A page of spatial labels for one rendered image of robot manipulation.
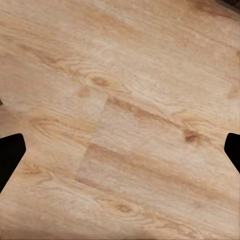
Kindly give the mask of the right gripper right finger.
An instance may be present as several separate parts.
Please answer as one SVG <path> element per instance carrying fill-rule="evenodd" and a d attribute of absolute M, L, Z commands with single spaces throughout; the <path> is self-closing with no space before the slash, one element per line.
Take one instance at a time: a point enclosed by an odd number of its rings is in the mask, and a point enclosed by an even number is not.
<path fill-rule="evenodd" d="M 224 151 L 240 173 L 240 134 L 229 133 L 227 135 Z"/>

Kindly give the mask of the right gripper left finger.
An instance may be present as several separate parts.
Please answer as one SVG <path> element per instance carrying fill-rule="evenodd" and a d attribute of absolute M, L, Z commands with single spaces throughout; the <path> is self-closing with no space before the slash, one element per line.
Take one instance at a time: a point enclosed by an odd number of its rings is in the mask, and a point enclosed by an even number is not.
<path fill-rule="evenodd" d="M 22 133 L 0 138 L 0 193 L 26 152 Z"/>

